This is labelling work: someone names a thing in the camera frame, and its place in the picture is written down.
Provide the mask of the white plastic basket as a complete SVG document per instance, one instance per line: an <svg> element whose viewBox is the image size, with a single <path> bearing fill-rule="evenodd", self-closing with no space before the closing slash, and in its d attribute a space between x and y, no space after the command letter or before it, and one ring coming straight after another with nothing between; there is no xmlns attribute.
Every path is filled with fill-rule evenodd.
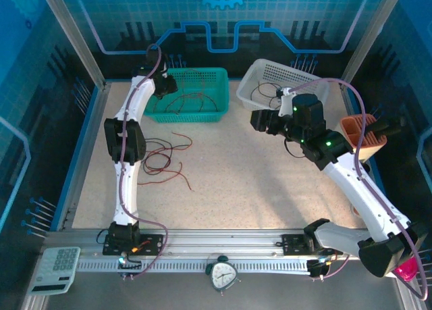
<svg viewBox="0 0 432 310"><path fill-rule="evenodd" d="M296 88L307 83L308 86L297 93L315 94L322 103L326 103L329 96L329 83L311 84L317 79L317 76L292 67L267 59L258 59L249 67L240 81L236 96L250 111L279 109L280 100L276 97L276 90L279 87Z"/></svg>

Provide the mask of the white desk calculator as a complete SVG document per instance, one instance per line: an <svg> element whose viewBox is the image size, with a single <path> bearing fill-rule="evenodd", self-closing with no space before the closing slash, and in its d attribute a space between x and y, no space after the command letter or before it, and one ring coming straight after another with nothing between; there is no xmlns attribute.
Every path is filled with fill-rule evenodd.
<svg viewBox="0 0 432 310"><path fill-rule="evenodd" d="M45 249L28 294L47 296L66 293L74 281L80 251L80 247Z"/></svg>

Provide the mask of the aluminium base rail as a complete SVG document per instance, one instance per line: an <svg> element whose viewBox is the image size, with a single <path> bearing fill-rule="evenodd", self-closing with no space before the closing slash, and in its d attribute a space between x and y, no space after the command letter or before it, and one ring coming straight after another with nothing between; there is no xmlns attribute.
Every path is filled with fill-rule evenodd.
<svg viewBox="0 0 432 310"><path fill-rule="evenodd" d="M311 237L324 248L341 251L345 255L358 257L359 243L366 242L370 234L366 230L349 229L331 222L319 226L317 237ZM223 254L232 259L271 259L285 257L283 250L275 245L282 234L305 234L304 230L163 230L144 231L144 234L162 234L167 239L162 251L163 259L206 259ZM313 255L286 256L311 258Z"/></svg>

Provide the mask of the green plastic basket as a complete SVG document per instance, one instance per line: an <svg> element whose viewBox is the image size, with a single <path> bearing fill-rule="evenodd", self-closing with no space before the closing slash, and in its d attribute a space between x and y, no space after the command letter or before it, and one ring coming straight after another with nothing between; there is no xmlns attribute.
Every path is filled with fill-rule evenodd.
<svg viewBox="0 0 432 310"><path fill-rule="evenodd" d="M230 104L229 78L223 68L176 68L168 71L178 91L151 97L144 115L159 123L218 122Z"/></svg>

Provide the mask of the pink emergency button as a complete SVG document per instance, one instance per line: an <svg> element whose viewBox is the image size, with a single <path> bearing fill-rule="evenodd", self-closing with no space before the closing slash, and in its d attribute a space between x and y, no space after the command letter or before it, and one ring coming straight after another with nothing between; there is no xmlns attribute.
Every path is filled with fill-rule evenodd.
<svg viewBox="0 0 432 310"><path fill-rule="evenodd" d="M410 282L416 277L418 270L417 261L412 257L395 268L394 273L403 279L403 281Z"/></svg>

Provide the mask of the green triangular alarm clock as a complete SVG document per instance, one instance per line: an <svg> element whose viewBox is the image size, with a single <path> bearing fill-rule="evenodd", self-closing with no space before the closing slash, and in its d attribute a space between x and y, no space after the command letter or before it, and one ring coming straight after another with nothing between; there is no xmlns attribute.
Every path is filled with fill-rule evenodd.
<svg viewBox="0 0 432 310"><path fill-rule="evenodd" d="M218 255L213 262L206 263L205 274L209 277L212 287L221 295L235 283L241 282L238 270L229 262L225 255Z"/></svg>

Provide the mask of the orange utensil holder block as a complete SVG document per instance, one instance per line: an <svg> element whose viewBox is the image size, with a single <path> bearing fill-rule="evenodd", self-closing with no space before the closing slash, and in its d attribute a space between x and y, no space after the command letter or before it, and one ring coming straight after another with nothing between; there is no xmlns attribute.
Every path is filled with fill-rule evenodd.
<svg viewBox="0 0 432 310"><path fill-rule="evenodd" d="M340 120L340 127L342 129L343 135L348 143L352 146L354 152L356 152L358 140L360 139L361 126L361 114L349 115ZM362 140L359 160L361 162L367 161L386 144L386 135L376 136L374 132L366 133Z"/></svg>

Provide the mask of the aluminium frame post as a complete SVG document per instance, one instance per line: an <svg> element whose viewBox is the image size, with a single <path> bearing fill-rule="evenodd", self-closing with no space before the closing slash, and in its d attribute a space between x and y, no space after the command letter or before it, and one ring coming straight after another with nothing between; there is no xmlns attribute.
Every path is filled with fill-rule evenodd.
<svg viewBox="0 0 432 310"><path fill-rule="evenodd" d="M367 26L365 33L342 74L342 80L352 82L398 1L399 0L381 0L371 22Z"/></svg>
<svg viewBox="0 0 432 310"><path fill-rule="evenodd" d="M92 55L78 25L73 19L64 0L45 0L56 17L67 39L77 53L90 78L99 90L106 86L105 78Z"/></svg>

